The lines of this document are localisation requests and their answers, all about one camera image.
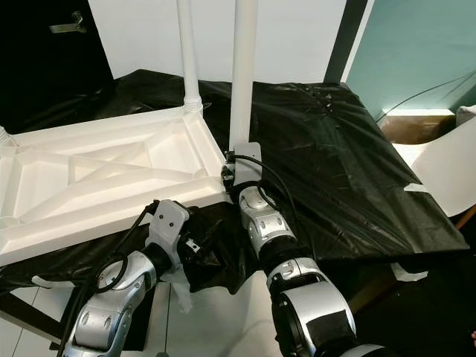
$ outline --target teal wall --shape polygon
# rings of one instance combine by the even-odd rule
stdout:
[[[476,0],[375,0],[347,84],[376,118],[383,108],[474,70]],[[462,101],[476,99],[475,86],[476,75],[400,108],[467,105]]]

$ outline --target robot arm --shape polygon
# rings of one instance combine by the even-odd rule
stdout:
[[[260,147],[256,143],[240,145],[231,157],[238,160],[240,155],[260,162]],[[236,161],[224,170],[223,178],[225,186],[239,188],[242,225],[267,276],[281,353],[299,357],[394,356],[382,346],[358,344],[347,302],[302,249],[281,212],[269,204],[272,199],[258,189],[261,167],[256,162]],[[97,285],[103,292],[94,294],[81,310],[63,357],[120,355],[132,313],[146,290],[164,272],[179,266],[177,245],[188,219],[187,209],[180,204],[170,200],[159,203],[146,248],[132,252],[125,267],[117,262],[100,273]]]
[[[158,204],[145,249],[129,254],[127,264],[113,263],[99,274],[99,292],[81,309],[63,357],[120,356],[132,313],[146,291],[156,285],[163,273],[180,264],[176,248],[188,218],[187,209],[178,203],[164,200]]]
[[[239,145],[230,157],[243,154],[260,160],[259,145]],[[236,161],[228,168],[234,184],[261,179],[256,163],[245,164],[245,169],[243,165]],[[267,276],[281,353],[309,357],[394,356],[382,346],[358,344],[356,325],[344,297],[302,249],[281,212],[268,203],[272,200],[263,194],[251,184],[239,194],[238,204],[242,225]]]

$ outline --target table surface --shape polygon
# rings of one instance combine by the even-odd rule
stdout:
[[[200,82],[200,93],[205,121],[225,151],[231,86]],[[24,131],[180,106],[183,96],[182,78],[140,70],[117,80],[114,91],[65,106]],[[316,260],[395,260],[468,248],[430,195],[403,190],[417,177],[345,85],[255,83],[250,140],[288,185],[299,237]],[[93,256],[110,249],[110,240],[101,240],[5,266],[2,289],[29,284],[35,274],[80,280]]]

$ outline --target black cable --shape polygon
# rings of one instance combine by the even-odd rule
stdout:
[[[167,322],[165,325],[165,343],[164,343],[164,353],[167,354],[167,340],[169,338],[169,316],[170,316],[170,295],[172,293],[172,283],[169,283],[169,303],[167,304]]]
[[[233,159],[238,158],[238,159],[242,159],[242,160],[248,160],[248,161],[251,161],[251,162],[253,162],[257,165],[260,165],[263,169],[267,170],[269,173],[271,173],[277,179],[277,181],[280,183],[280,186],[283,188],[284,193],[286,194],[287,200],[289,201],[289,206],[291,206],[291,211],[292,211],[292,218],[293,218],[296,229],[298,229],[298,221],[297,221],[298,220],[298,215],[296,214],[295,202],[292,199],[292,196],[291,196],[291,193],[288,190],[288,187],[286,186],[286,184],[284,183],[282,178],[276,173],[276,171],[274,171],[272,168],[270,168],[270,166],[268,166],[267,164],[264,164],[260,160],[252,158],[251,156],[233,154],[231,156],[231,158],[233,158]]]
[[[266,193],[264,192],[264,189],[262,187],[263,185],[263,180],[259,180],[257,183],[256,183],[256,187],[258,189],[258,192],[260,193],[261,197],[265,200],[265,202],[271,207],[273,208],[274,210],[278,210],[276,204],[270,200],[269,197],[267,197]]]
[[[395,106],[393,106],[390,110],[388,110],[386,113],[382,114],[379,119],[377,119],[376,123],[378,123],[379,121],[381,121],[383,118],[385,118],[387,116],[388,113],[390,113],[391,111],[393,111],[394,109],[396,109],[397,107],[401,106],[403,103],[407,103],[409,100],[412,100],[414,99],[415,97],[418,97],[424,93],[428,93],[429,91],[433,91],[434,89],[438,89],[439,87],[443,87],[443,86],[446,86],[447,84],[450,84],[450,83],[453,83],[453,82],[457,82],[458,80],[462,80],[463,78],[470,78],[473,74],[475,74],[476,71],[472,71],[472,72],[469,72],[467,74],[465,74],[464,76],[461,76],[461,77],[458,77],[458,78],[455,78],[453,80],[449,80],[448,82],[444,82],[444,83],[441,83],[441,84],[438,84],[437,86],[433,86],[431,88],[428,88],[426,89],[425,91],[421,91],[419,93],[416,93],[414,95],[412,95],[411,97],[408,97],[407,99],[405,100],[402,100],[400,103],[396,104]]]
[[[94,291],[96,288],[97,288],[97,277],[99,275],[99,273],[101,273],[102,270],[104,270],[105,268],[105,264],[107,262],[110,262],[111,261],[111,258],[115,255],[120,255],[120,257],[122,258],[123,260],[123,255],[125,255],[124,253],[120,253],[119,250],[122,248],[122,246],[124,245],[124,243],[126,243],[126,241],[128,240],[128,238],[130,238],[132,232],[140,225],[140,223],[142,222],[142,220],[144,219],[145,215],[147,213],[151,213],[151,214],[154,214],[155,211],[157,210],[157,207],[158,207],[158,203],[159,201],[158,200],[154,200],[153,203],[151,203],[150,205],[147,205],[144,210],[141,212],[141,214],[139,215],[139,217],[135,220],[134,224],[132,225],[132,227],[126,232],[126,234],[124,234],[124,237],[122,237],[119,241],[119,243],[115,246],[114,250],[106,255],[97,265],[96,267],[93,269],[93,272],[92,274],[90,274],[86,280],[84,281],[83,285],[81,286],[81,290],[80,292],[78,293],[77,295],[77,298],[75,300],[75,302],[73,303],[73,306],[71,308],[71,310],[69,311],[69,315],[68,315],[68,318],[66,320],[66,324],[65,324],[65,331],[63,333],[63,336],[61,338],[61,343],[59,345],[59,348],[58,348],[58,352],[57,352],[57,357],[62,357],[62,354],[64,352],[64,349],[65,349],[65,345],[66,345],[66,342],[67,340],[69,339],[69,334],[71,333],[71,330],[72,330],[72,324],[73,324],[73,319],[77,316],[77,314],[79,313],[80,309],[83,307],[83,300],[84,300],[84,297],[86,296],[86,293],[87,291],[92,288],[92,286],[94,286],[95,288],[92,288],[92,290]],[[127,268],[127,264],[124,262],[123,260],[123,265],[121,266],[121,271],[123,271],[122,273],[122,276],[124,275],[124,273],[126,272],[126,268]],[[111,284],[109,284],[108,286],[105,286],[104,288],[101,288],[99,290],[103,290],[101,292],[106,292],[108,290],[110,290],[113,286],[115,286],[118,282],[119,282],[120,278],[119,279],[115,279],[115,281]]]
[[[110,266],[111,264],[114,264],[116,262],[122,262],[121,266],[120,266],[120,271],[119,271],[119,274],[117,275],[117,277],[114,278],[114,280],[106,285],[106,286],[103,286],[102,288],[99,288],[97,287],[97,284],[94,284],[92,285],[92,291],[95,293],[95,294],[102,294],[104,292],[108,292],[109,290],[111,290],[112,288],[114,288],[119,282],[120,282],[120,279],[122,279],[122,277],[124,276],[124,274],[126,273],[126,269],[127,269],[127,265],[129,264],[129,261],[127,259],[127,256],[125,253],[121,253],[120,251],[116,252],[116,255],[114,257],[118,257],[120,259],[113,259],[113,260],[109,260],[107,263],[105,263],[101,269],[98,269],[99,270],[99,273],[97,273],[95,276],[94,276],[94,279],[93,281],[97,282],[97,280],[99,279],[99,276],[100,274],[103,272],[103,270]]]

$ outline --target black tarp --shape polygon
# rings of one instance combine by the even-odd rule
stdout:
[[[225,151],[231,85],[201,81],[200,93],[205,121]],[[12,133],[44,129],[180,106],[183,96],[181,77],[140,70],[117,80],[114,88],[72,98],[26,123],[0,125]],[[301,242],[317,261],[394,261],[468,248],[427,193],[403,190],[418,179],[344,85],[255,83],[250,140],[261,144],[263,161],[287,183],[297,206]],[[263,177],[272,181],[266,172]],[[211,242],[210,254],[218,257],[200,262],[198,269],[209,276],[191,277],[196,279],[192,287],[225,285],[236,291],[257,267],[243,232],[235,228],[239,212],[227,204],[197,211],[203,225],[197,240]],[[147,227],[142,228],[130,249],[140,248],[146,234]],[[222,244],[227,234],[236,237],[234,244]],[[30,285],[35,274],[47,280],[82,280],[115,237],[2,267],[1,290]]]

